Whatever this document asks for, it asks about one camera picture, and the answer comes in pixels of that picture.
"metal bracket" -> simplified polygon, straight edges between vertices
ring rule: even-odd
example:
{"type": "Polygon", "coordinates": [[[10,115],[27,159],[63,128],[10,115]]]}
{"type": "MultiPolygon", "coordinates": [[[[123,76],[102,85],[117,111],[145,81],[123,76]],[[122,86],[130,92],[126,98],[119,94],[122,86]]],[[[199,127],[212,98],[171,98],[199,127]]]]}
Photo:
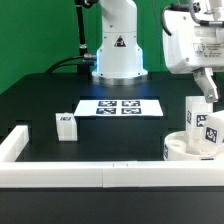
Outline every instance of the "metal bracket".
{"type": "Polygon", "coordinates": [[[220,101],[220,95],[216,84],[211,76],[213,76],[212,68],[200,68],[193,72],[194,80],[204,93],[207,103],[215,103],[220,101]]]}

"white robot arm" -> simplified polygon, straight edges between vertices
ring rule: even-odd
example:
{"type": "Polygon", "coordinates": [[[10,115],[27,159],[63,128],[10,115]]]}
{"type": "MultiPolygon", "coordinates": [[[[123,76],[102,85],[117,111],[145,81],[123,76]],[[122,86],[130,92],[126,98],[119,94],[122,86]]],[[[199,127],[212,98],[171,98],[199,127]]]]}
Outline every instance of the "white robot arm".
{"type": "Polygon", "coordinates": [[[189,0],[188,7],[164,11],[166,66],[174,74],[193,73],[206,102],[214,103],[220,95],[211,76],[224,71],[224,0],[189,0]]]}
{"type": "Polygon", "coordinates": [[[132,84],[146,78],[142,50],[137,44],[137,7],[133,0],[99,0],[103,43],[97,51],[96,82],[132,84]]]}

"white border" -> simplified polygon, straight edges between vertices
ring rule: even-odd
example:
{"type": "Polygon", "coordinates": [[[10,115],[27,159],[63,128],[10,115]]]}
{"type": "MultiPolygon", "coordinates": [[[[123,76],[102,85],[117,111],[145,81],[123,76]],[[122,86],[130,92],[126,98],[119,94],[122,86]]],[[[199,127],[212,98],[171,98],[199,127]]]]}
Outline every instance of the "white border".
{"type": "Polygon", "coordinates": [[[28,140],[17,126],[0,145],[1,188],[224,186],[222,161],[14,162],[28,140]]]}

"green wall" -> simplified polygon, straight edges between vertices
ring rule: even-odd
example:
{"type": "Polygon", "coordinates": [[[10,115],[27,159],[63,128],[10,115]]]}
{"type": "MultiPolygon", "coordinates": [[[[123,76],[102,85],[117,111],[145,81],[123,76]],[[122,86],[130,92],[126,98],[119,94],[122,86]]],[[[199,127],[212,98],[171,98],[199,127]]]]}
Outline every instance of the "green wall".
{"type": "MultiPolygon", "coordinates": [[[[187,0],[134,0],[138,6],[138,43],[148,71],[167,71],[160,14],[170,3],[187,0]]],[[[26,74],[42,73],[53,63],[78,55],[73,0],[0,0],[0,93],[26,74]]],[[[101,45],[100,6],[84,9],[89,52],[101,45]]],[[[61,68],[58,71],[74,71],[61,68]]]]}
{"type": "Polygon", "coordinates": [[[72,0],[1,0],[0,9],[0,93],[78,53],[72,0]]]}

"black table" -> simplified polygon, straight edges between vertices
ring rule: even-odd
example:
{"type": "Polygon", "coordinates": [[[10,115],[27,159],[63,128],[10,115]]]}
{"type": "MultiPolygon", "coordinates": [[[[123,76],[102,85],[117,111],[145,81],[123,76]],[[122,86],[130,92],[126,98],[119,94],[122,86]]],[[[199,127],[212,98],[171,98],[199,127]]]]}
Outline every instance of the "black table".
{"type": "MultiPolygon", "coordinates": [[[[185,96],[201,95],[190,75],[150,74],[146,83],[106,86],[76,74],[31,74],[0,96],[0,141],[19,124],[26,161],[163,160],[163,140],[185,129],[185,96]],[[80,117],[79,141],[59,142],[55,113],[81,99],[158,99],[163,117],[80,117]]],[[[224,81],[216,78],[223,92],[224,81]]],[[[215,104],[215,111],[224,103],[215,104]]],[[[222,187],[1,189],[1,223],[223,223],[222,187]]]]}

